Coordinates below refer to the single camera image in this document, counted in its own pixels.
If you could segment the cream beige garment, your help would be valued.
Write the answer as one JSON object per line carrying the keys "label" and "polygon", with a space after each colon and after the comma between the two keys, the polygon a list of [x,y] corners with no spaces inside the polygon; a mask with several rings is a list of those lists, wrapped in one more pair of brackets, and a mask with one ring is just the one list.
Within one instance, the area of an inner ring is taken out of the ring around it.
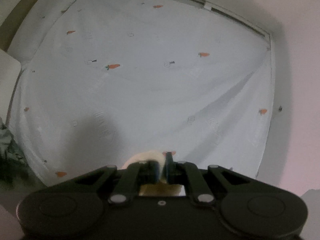
{"label": "cream beige garment", "polygon": [[174,152],[158,152],[151,150],[137,153],[128,159],[122,166],[127,169],[131,164],[141,164],[139,178],[142,182],[139,189],[139,196],[143,197],[176,197],[180,195],[182,185],[169,184],[164,175],[166,154]]}

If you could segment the grey blue crumpled garment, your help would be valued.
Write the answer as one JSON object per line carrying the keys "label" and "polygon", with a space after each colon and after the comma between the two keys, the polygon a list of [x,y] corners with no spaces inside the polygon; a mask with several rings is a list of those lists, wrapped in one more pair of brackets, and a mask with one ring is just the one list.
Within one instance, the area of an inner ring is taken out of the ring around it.
{"label": "grey blue crumpled garment", "polygon": [[24,153],[1,119],[1,181],[12,184],[17,176],[27,178],[27,166]]}

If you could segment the carrot print bed sheet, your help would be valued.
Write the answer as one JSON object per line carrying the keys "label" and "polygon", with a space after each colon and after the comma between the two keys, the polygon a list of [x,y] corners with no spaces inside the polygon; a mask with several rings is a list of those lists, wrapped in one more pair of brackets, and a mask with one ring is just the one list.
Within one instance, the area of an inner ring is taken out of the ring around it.
{"label": "carrot print bed sheet", "polygon": [[10,130],[51,186],[150,150],[248,177],[273,101],[269,40],[184,0],[38,0],[8,53]]}

